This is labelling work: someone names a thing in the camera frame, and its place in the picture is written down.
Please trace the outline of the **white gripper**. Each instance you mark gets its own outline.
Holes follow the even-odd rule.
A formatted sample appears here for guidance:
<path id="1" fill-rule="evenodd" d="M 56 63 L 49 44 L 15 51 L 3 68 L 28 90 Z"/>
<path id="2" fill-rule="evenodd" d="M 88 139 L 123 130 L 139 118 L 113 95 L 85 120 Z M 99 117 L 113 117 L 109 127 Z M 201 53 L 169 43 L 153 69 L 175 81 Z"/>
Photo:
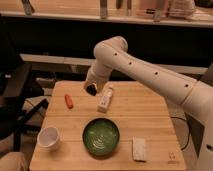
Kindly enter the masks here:
<path id="1" fill-rule="evenodd" d="M 102 91 L 103 87 L 104 87 L 104 80 L 102 77 L 93 74 L 87 75 L 84 83 L 84 89 L 88 94 L 96 96 L 98 93 Z"/>

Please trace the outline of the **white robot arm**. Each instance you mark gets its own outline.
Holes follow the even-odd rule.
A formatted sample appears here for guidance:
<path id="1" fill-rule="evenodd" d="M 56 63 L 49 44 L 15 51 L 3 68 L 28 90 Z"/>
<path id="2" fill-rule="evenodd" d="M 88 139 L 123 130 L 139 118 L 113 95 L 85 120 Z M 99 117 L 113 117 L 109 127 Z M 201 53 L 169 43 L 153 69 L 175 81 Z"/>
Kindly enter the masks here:
<path id="1" fill-rule="evenodd" d="M 128 43 L 116 36 L 97 43 L 95 61 L 88 70 L 84 89 L 94 85 L 100 93 L 113 69 L 168 98 L 204 125 L 203 141 L 195 171 L 213 171 L 213 86 L 127 53 Z"/>

